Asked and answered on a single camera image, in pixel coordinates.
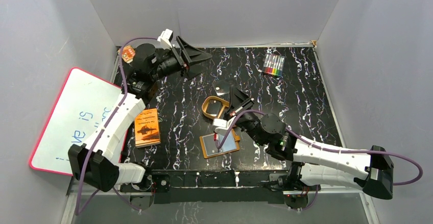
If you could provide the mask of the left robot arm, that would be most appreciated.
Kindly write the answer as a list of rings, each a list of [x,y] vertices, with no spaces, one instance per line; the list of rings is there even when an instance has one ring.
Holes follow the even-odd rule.
[[[161,47],[144,43],[137,46],[130,62],[129,75],[120,67],[123,90],[113,108],[100,126],[82,145],[72,145],[68,150],[73,176],[79,188],[88,184],[107,192],[117,185],[133,184],[139,191],[152,187],[152,177],[142,163],[120,163],[114,151],[123,142],[125,133],[135,118],[145,110],[157,90],[157,83],[174,73],[193,79],[204,72],[200,63],[209,61],[212,54],[176,37],[177,47],[171,37],[159,37]]]

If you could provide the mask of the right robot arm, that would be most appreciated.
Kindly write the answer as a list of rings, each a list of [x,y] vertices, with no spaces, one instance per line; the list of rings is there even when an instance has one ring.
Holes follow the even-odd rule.
[[[295,172],[287,177],[293,190],[337,185],[359,189],[378,199],[392,199],[394,164],[383,147],[351,150],[316,142],[291,131],[279,116],[253,110],[253,104],[251,97],[231,87],[224,118],[246,132],[255,144],[265,146],[273,158],[295,164]]]

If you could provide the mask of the orange leather card holder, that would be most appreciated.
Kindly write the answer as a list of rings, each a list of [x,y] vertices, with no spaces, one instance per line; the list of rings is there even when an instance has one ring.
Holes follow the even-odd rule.
[[[230,132],[230,134],[228,135],[228,137],[226,138],[224,143],[222,143],[224,135],[219,135],[216,133],[212,133],[212,134],[214,134],[215,144],[216,144],[217,149],[219,150],[219,153],[217,155],[215,155],[214,157],[240,150],[240,146],[239,146],[240,137],[235,133],[234,130],[232,130]]]

